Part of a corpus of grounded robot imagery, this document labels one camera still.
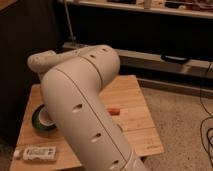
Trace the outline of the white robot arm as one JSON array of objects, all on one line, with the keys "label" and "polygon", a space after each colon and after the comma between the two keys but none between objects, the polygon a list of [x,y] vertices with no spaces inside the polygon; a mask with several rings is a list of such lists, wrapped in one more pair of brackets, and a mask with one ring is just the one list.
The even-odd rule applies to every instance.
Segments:
[{"label": "white robot arm", "polygon": [[48,114],[86,171],[146,171],[99,96],[120,68],[114,49],[50,50],[30,56],[28,66],[39,75]]}]

